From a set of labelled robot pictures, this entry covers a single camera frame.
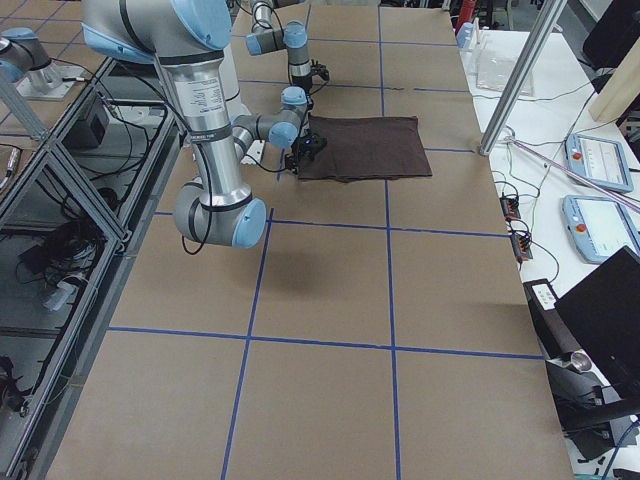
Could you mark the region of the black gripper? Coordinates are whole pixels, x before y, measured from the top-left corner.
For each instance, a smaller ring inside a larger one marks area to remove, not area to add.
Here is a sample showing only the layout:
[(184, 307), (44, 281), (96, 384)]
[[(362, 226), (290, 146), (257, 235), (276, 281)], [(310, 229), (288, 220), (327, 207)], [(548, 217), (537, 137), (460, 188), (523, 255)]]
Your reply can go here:
[(301, 168), (314, 161), (315, 156), (327, 146), (327, 139), (309, 132), (299, 137), (284, 157), (284, 168), (293, 174), (299, 174)]
[[(313, 78), (320, 77), (324, 83), (318, 87), (315, 91), (312, 90)], [(317, 60), (311, 59), (304, 64), (289, 64), (289, 82), (290, 85), (305, 91), (307, 98), (307, 106), (312, 108), (314, 101), (312, 95), (321, 90), (330, 80), (330, 73), (328, 68), (319, 63)], [(293, 106), (300, 106), (302, 103), (302, 94), (295, 90), (293, 94), (289, 95), (289, 104)]]

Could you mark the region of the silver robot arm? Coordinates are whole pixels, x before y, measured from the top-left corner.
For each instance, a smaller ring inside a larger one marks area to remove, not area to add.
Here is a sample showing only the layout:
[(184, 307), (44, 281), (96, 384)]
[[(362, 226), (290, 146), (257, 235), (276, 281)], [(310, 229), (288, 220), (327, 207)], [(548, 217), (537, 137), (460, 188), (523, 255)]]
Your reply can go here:
[(243, 180), (240, 163), (250, 147), (267, 141), (279, 149), (298, 145), (309, 131), (312, 78), (318, 69), (308, 52), (306, 27), (290, 21), (275, 28), (272, 14), (283, 1), (253, 1), (255, 22), (246, 37), (252, 55), (288, 55), (292, 80), (281, 109), (251, 115), (235, 98), (230, 55), (232, 21), (224, 1), (86, 1), (86, 44), (110, 58), (152, 65), (161, 99), (177, 111), (193, 146), (199, 175), (177, 198), (174, 221), (181, 235), (199, 244), (247, 249), (264, 232), (267, 211)]
[(297, 1), (249, 1), (252, 25), (245, 44), (252, 56), (285, 50), (289, 85), (302, 88), (313, 109), (313, 95), (328, 84), (330, 73), (311, 58), (306, 26), (298, 20), (282, 23), (277, 10), (294, 4)]

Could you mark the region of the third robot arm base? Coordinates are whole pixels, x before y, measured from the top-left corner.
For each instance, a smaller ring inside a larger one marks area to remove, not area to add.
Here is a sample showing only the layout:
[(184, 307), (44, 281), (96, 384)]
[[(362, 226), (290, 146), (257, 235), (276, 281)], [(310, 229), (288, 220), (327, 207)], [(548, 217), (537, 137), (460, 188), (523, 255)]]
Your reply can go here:
[(75, 84), (85, 81), (84, 72), (83, 67), (54, 61), (30, 28), (1, 32), (1, 78), (26, 99), (61, 101)]

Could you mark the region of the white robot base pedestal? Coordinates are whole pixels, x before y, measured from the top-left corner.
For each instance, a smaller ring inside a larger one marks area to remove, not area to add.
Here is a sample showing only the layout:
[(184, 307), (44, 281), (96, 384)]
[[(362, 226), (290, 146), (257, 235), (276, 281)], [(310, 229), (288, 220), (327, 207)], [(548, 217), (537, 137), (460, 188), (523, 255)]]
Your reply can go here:
[[(220, 65), (219, 74), (229, 119), (233, 121), (240, 115), (250, 115), (250, 110), (246, 107), (241, 98), (241, 91), (231, 44), (228, 44), (224, 48), (224, 59)], [(241, 163), (254, 164), (255, 161), (260, 163), (264, 155), (264, 146), (264, 141), (254, 141), (249, 147), (248, 153), (241, 160)]]

